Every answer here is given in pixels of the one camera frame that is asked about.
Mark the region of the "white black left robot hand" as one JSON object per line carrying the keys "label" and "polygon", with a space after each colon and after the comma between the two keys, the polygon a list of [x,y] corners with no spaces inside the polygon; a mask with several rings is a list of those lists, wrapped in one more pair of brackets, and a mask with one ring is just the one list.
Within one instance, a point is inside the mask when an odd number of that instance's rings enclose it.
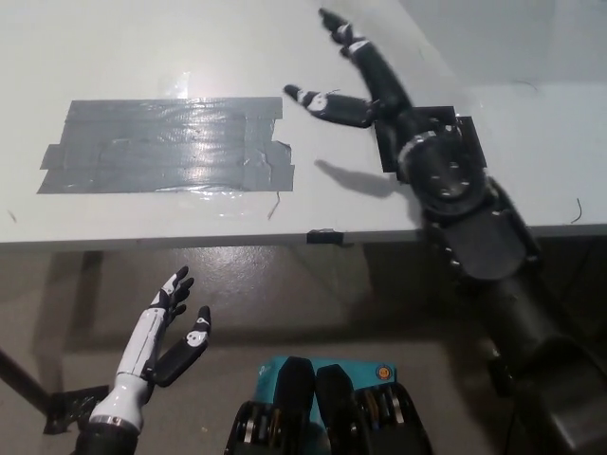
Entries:
{"label": "white black left robot hand", "polygon": [[154,387],[166,388],[185,373],[204,353],[212,331],[208,306],[198,310],[193,327],[165,353],[161,345],[169,326],[186,309],[194,278],[181,267],[157,291],[124,349],[114,387],[92,410],[89,421],[141,431],[143,407]]}

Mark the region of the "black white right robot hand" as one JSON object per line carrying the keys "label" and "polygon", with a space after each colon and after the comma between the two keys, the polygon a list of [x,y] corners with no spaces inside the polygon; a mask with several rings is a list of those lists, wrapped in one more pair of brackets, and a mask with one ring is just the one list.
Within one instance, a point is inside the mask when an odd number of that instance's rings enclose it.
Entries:
{"label": "black white right robot hand", "polygon": [[414,107],[404,86],[375,44],[356,32],[353,24],[337,13],[321,8],[322,26],[340,47],[340,55],[359,72],[369,90],[369,100],[305,90],[288,84],[284,93],[311,116],[360,129],[375,130],[377,146],[384,158],[395,159],[415,136],[447,135],[448,124]]}

